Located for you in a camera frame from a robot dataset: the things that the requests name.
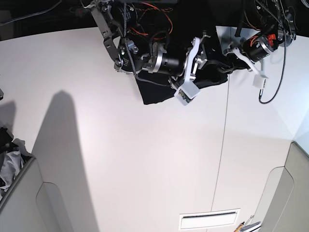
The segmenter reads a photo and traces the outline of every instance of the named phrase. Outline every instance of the black cable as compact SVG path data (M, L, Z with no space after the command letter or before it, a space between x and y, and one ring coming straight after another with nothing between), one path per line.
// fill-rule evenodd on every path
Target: black cable
M240 13L240 19L239 19L239 24L237 26L236 32L235 32L235 37L240 37L241 29L242 29L242 24L243 24L243 18L245 16L245 10L246 10L246 0L241 1L241 13Z
M135 69L135 64L134 64L134 61L133 61L133 58L132 58L132 55L131 55L129 46L128 46L128 44L127 44L127 39L126 39L127 25L126 25L126 21L127 21L127 18L126 18L126 2L125 2L125 3L124 3L124 40L125 40L126 52L127 52L128 56L129 56L129 60L130 60L130 62L131 62L131 66L132 66L132 71L133 71L134 77L135 77L137 80L139 80L139 81L148 82L148 83L151 83L151 84L154 84L154 85L157 85L157 86L170 87L170 85L164 85L164 84L160 84L160 83L157 83L157 82L154 82L154 81L142 79L142 78L140 78L140 77L137 75L136 69Z
M10 19L6 22L0 23L0 26L4 26L4 25L7 25L9 23L13 23L15 21L22 20L22 19L25 19L25 18L30 18L30 17L33 17L33 16L42 15L42 14L47 13L47 12L51 11L52 9L56 8L61 2L62 2L62 0L59 0L59 2L57 2L55 5L53 5L51 8L49 8L45 11L40 11L40 12L33 13L33 14L28 14L28 15L21 16L21 17L18 17L18 18L12 18L12 19Z
M281 87L281 84L282 84L282 80L283 80L283 76L284 76L284 70L285 70L285 62L286 62L286 34L285 34L285 30L283 30L283 34L284 34L284 58L283 58L283 67L282 67L282 73L281 73L281 78L280 78L280 82L279 82L279 85L278 85L278 88L274 94L274 96L267 102L263 102L261 100L262 96L263 96L263 92L260 93L259 95L259 102L263 105L265 104L268 104L268 103L271 103L275 97L277 96L278 92L279 92L279 89Z
M233 71L235 71L235 70L237 70L236 68L230 68L230 69L223 69L223 68L217 68L217 70L218 70L218 72L220 72L220 73L230 73L230 72L233 72Z
M161 13L164 15L164 18L167 19L167 20L168 20L168 23L170 24L169 19L166 17L166 13L163 12L159 7L157 7L157 8L158 8L158 11L161 12Z
M255 1L278 22L279 26L283 28L283 34L284 34L284 58L283 58L283 67L282 67L282 73L281 73L281 78L280 78L278 88L277 88L274 96L267 102L263 102L262 99L261 99L262 96L263 96L263 90L260 90L260 94L259 94L259 102L261 104L268 104L268 103L271 103L275 99L275 97L277 96L277 94L280 90L282 81L283 81L285 63L286 63L286 31L284 29L282 22L264 4L262 4L259 0L255 0Z
M265 11L267 11L278 23L279 26L283 28L282 22L259 0L255 0Z
M149 53L150 53L150 56L152 57L154 55L154 52L153 52L153 40L155 39L155 37L158 35L158 34L161 34L161 33L165 33L166 34L166 47L167 45L169 44L169 32L166 31L166 30L161 30L157 33L155 33L149 40Z

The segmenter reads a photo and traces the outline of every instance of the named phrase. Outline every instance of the gray cloth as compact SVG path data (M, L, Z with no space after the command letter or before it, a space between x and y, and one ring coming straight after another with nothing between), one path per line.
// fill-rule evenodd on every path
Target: gray cloth
M21 157L19 149L11 152L5 151L0 154L0 178L2 180L0 200L6 194L9 186L13 183L24 164L25 162Z

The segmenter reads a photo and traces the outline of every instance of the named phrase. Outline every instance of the white plastic mount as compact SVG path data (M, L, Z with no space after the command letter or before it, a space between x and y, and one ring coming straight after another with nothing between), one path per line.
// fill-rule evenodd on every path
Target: white plastic mount
M264 75L262 71L258 71L256 66L249 60L248 57L244 56L242 53L240 53L239 49L237 47L232 49L232 52L242 61L246 62L246 64L252 69L252 71L255 73L254 80L253 80L253 86L257 87L258 89L264 89L266 80L268 79L267 76Z
M184 72L184 82L176 90L174 96L180 100L183 105L189 104L193 98L195 98L199 93L200 89L191 80L192 66L195 56L198 53L200 39L195 37L193 40L193 48L189 52L187 65Z

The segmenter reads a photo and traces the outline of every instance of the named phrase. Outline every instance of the screw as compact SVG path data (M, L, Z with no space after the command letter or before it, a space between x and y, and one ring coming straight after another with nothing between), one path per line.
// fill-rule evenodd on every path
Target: screw
M133 53L136 54L139 51L139 49L137 47L133 48Z
M120 46L120 50L121 50L121 55L124 55L126 52L125 52L125 47L123 46Z

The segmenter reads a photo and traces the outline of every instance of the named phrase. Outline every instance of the white surface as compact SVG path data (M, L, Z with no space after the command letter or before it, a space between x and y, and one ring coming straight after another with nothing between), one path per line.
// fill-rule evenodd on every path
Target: white surface
M36 206L40 212L40 216L48 232L64 232L59 226L56 214L49 200L44 183L42 183L42 186L36 195Z
M42 183L38 163L34 160L1 208L1 232L50 232L36 205Z
M247 38L253 34L252 30L242 31ZM290 143L309 109L308 43L309 38L298 36L287 48L284 80L271 104L258 102L259 90L252 86L254 73L236 71L229 78L224 144L212 211L241 208L236 224L254 215L270 171L284 166ZM282 63L282 47L265 58L269 80L263 101L275 93ZM225 228L208 230L214 231L229 232Z
M14 123L44 181L59 186L75 232L175 232L179 214L241 208L238 224L255 213L309 109L308 41L288 48L272 104L260 105L253 74L238 71L186 107L177 99L143 105L133 78L114 71L97 28L0 42L0 121ZM265 101L282 57L281 48L265 59Z
M183 214L179 218L179 230L201 230L211 227L234 225L240 209L208 212L199 214Z
M175 232L179 214L211 210L227 83L187 107L143 105L97 28L1 42L0 69L0 108L14 101L13 133L60 188L75 232Z
M55 184L44 182L42 189L46 191L61 231L74 232L59 188Z

